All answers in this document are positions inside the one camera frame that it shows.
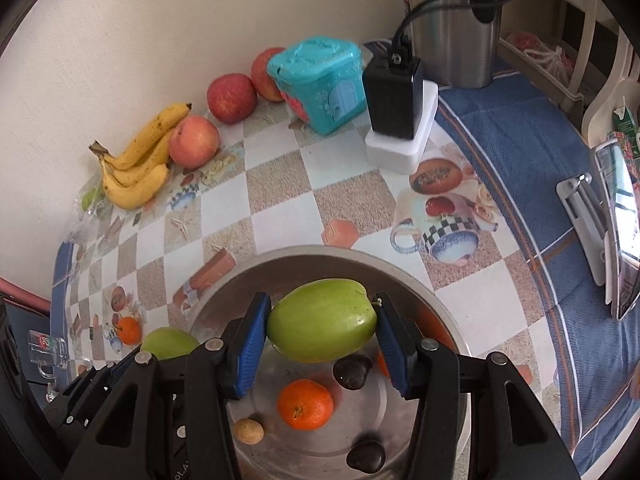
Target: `metal bowl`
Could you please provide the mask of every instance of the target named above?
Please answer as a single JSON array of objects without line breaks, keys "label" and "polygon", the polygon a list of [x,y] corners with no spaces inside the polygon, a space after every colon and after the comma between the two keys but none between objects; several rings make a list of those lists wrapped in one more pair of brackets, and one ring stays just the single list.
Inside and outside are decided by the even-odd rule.
[{"label": "metal bowl", "polygon": [[[459,354],[468,347],[436,296],[407,273],[358,251],[299,246],[261,254],[236,267],[209,289],[188,314],[191,333],[200,341],[218,337],[226,324],[242,316],[254,294],[268,292],[275,304],[304,283],[322,278],[350,278],[360,282],[369,296],[386,292],[403,317],[414,320],[425,336],[432,336]],[[240,401],[229,402],[229,421],[258,420],[265,429],[256,446],[235,441],[245,479],[356,480],[365,475],[346,465],[346,455],[360,439],[375,438],[386,451],[379,478],[399,478],[414,425],[417,401],[402,399],[375,365],[378,343],[372,338],[360,353],[374,363],[365,386],[358,391],[341,388],[332,375],[333,363],[300,364],[273,349],[267,341],[255,385]],[[309,378],[332,393],[332,418],[315,431],[295,431],[278,415],[276,399],[290,382]],[[467,395],[460,395],[458,452],[470,434]]]}]

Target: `clear plastic cup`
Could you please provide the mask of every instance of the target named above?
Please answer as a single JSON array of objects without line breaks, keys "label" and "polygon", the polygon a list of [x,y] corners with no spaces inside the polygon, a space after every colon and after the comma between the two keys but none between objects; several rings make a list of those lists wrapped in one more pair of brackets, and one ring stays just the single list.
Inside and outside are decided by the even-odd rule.
[{"label": "clear plastic cup", "polygon": [[[38,371],[45,379],[55,379],[69,362],[64,339],[35,330],[29,330],[29,357],[32,363],[38,365]],[[44,366],[51,367],[52,373],[44,371]]]}]

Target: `teal plastic box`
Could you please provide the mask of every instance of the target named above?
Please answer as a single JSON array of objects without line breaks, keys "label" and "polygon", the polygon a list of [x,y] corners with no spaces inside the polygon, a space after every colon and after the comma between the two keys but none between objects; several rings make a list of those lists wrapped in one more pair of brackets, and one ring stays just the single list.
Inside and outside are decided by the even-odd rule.
[{"label": "teal plastic box", "polygon": [[309,38],[276,54],[267,65],[296,115],[326,135],[367,108],[362,55],[351,41]]}]

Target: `black cable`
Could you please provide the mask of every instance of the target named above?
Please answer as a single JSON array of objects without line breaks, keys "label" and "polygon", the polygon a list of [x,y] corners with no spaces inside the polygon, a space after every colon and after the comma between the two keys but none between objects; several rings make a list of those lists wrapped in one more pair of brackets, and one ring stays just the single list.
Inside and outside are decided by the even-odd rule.
[{"label": "black cable", "polygon": [[392,43],[393,47],[397,48],[400,45],[402,33],[404,32],[405,28],[407,28],[408,25],[413,20],[415,20],[419,16],[423,16],[424,14],[427,14],[428,12],[436,12],[438,10],[455,10],[455,9],[492,9],[492,8],[501,7],[512,0],[494,0],[493,2],[487,2],[487,3],[465,2],[461,4],[449,4],[449,5],[443,5],[443,6],[429,7],[429,5],[437,1],[438,0],[424,0],[423,2],[418,4],[418,6],[414,7],[411,11],[409,11],[409,13],[407,13],[407,15],[404,17],[404,20],[402,20],[402,22],[400,23],[398,30],[396,30],[396,33],[394,34],[393,43]]}]

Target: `plum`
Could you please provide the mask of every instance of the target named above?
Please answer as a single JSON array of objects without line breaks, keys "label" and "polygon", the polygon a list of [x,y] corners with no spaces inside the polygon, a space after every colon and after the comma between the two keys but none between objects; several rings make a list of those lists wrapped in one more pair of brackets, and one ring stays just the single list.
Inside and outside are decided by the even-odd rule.
[{"label": "plum", "polygon": [[377,473],[385,465],[385,448],[375,440],[356,444],[347,454],[347,465],[366,474]]},{"label": "plum", "polygon": [[351,354],[338,359],[334,364],[334,378],[347,390],[359,390],[367,381],[372,364],[369,358],[361,354]]}]

